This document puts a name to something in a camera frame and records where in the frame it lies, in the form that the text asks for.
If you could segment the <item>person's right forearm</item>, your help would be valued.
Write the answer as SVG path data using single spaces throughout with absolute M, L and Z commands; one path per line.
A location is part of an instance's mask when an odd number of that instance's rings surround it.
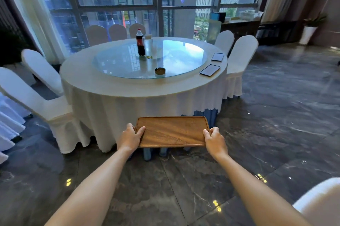
M 227 173 L 256 226 L 311 226 L 292 205 L 227 153 L 220 152 L 214 158 Z

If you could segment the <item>dark wooden sideboard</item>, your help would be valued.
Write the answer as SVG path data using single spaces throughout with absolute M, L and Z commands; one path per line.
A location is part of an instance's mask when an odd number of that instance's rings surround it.
M 256 37 L 258 28 L 260 27 L 261 21 L 245 21 L 245 20 L 231 20 L 228 23 L 222 23 L 220 32 L 231 31 L 234 35 L 234 46 L 235 42 L 242 36 L 252 35 Z

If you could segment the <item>round table with white tablecloth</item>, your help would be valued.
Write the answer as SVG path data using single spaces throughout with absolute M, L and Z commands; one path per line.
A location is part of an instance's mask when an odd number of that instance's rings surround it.
M 92 65 L 100 51 L 136 39 L 112 41 L 83 49 L 71 55 L 60 68 L 64 95 L 74 116 L 91 129 L 102 152 L 111 150 L 128 123 L 139 117 L 205 116 L 215 126 L 226 92 L 228 60 L 211 61 L 216 46 L 194 39 L 155 37 L 153 40 L 179 40 L 201 47 L 207 61 L 200 68 L 172 77 L 127 79 L 108 76 Z M 210 77 L 199 74 L 208 65 L 220 66 Z

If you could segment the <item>white covered chair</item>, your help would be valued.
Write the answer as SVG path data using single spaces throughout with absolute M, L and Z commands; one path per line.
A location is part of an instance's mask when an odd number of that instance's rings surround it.
M 48 123 L 59 150 L 71 153 L 77 143 L 90 144 L 91 134 L 74 117 L 64 96 L 45 100 L 12 70 L 0 67 L 0 92 Z
M 127 30 L 120 24 L 114 24 L 108 28 L 108 34 L 111 41 L 127 39 Z
M 222 31 L 217 35 L 215 46 L 218 47 L 221 51 L 223 51 L 224 54 L 228 56 L 233 43 L 234 43 L 235 37 L 232 31 L 226 30 Z
M 58 96 L 64 95 L 60 74 L 38 52 L 24 49 L 21 52 L 24 66 Z
M 340 177 L 329 178 L 314 186 L 293 207 L 312 226 L 340 226 Z
M 90 25 L 85 28 L 89 46 L 95 46 L 109 42 L 107 30 L 103 26 Z
M 228 58 L 226 92 L 223 99 L 242 95 L 242 76 L 258 48 L 258 41 L 253 35 L 240 37 Z
M 139 23 L 134 23 L 129 27 L 129 34 L 131 39 L 135 39 L 138 33 L 138 30 L 142 32 L 142 35 L 146 35 L 146 28 L 144 25 Z

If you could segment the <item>person's left forearm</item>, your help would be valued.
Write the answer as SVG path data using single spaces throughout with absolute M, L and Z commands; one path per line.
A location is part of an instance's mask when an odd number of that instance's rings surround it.
M 133 153 L 120 147 L 92 172 L 44 226 L 102 226 L 122 170 Z

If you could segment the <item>person's right hand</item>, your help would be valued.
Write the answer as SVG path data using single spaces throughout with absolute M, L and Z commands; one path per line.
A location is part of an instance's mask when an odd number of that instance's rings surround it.
M 206 149 L 217 162 L 220 162 L 221 159 L 228 156 L 225 138 L 220 134 L 220 130 L 216 126 L 209 131 L 211 134 L 211 142 L 209 145 L 206 145 Z

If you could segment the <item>blue box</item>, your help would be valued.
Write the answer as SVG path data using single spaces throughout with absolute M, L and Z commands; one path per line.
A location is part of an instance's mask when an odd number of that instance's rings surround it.
M 210 19 L 214 21 L 219 21 L 221 23 L 225 22 L 226 12 L 211 12 Z

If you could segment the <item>white tablecloth edge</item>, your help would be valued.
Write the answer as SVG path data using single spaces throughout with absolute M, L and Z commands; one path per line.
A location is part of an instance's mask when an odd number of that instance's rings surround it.
M 4 154 L 15 146 L 14 139 L 25 129 L 25 118 L 31 112 L 0 92 L 0 164 L 8 160 Z

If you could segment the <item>round glass turntable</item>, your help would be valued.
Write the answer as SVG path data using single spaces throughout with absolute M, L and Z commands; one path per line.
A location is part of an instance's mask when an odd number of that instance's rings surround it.
M 136 43 L 123 43 L 100 51 L 92 65 L 108 76 L 127 79 L 155 79 L 172 77 L 200 68 L 207 61 L 207 52 L 201 47 L 179 40 L 153 40 L 153 58 L 138 55 Z M 166 69 L 157 76 L 155 68 Z

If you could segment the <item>potted plant in white pot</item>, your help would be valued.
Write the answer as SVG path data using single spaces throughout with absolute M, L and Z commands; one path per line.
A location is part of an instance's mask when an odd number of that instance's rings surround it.
M 304 29 L 299 40 L 299 45 L 308 45 L 311 37 L 317 28 L 326 21 L 327 14 L 319 12 L 316 18 L 308 18 L 304 20 Z

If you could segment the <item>dark cola bottle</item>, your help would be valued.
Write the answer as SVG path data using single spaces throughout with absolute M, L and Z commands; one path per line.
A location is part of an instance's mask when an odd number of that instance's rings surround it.
M 139 56 L 146 55 L 143 37 L 144 37 L 144 34 L 142 33 L 141 28 L 138 28 L 138 31 L 136 34 L 136 41 L 137 41 L 137 48 L 138 48 Z

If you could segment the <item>clear glass jar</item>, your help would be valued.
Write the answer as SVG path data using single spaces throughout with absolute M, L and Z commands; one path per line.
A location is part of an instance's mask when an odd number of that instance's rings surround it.
M 145 48 L 145 55 L 147 59 L 153 58 L 153 40 L 152 35 L 147 34 L 143 37 L 144 40 L 144 48 Z

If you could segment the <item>person's left hand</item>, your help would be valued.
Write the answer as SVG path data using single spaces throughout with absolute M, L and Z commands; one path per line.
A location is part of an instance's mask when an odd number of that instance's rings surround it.
M 135 127 L 128 123 L 126 129 L 122 132 L 120 138 L 117 140 L 117 151 L 131 155 L 139 147 L 140 142 L 135 139 Z

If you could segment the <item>sheer white curtain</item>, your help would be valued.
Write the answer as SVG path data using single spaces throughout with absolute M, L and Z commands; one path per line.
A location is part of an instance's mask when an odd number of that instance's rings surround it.
M 62 64 L 69 57 L 44 0 L 10 0 L 34 45 L 50 64 Z

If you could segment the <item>wooden serving tray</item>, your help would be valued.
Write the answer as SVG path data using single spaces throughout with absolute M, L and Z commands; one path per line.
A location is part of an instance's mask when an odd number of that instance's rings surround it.
M 210 129 L 205 116 L 140 117 L 135 132 L 146 127 L 139 147 L 203 147 L 203 130 Z

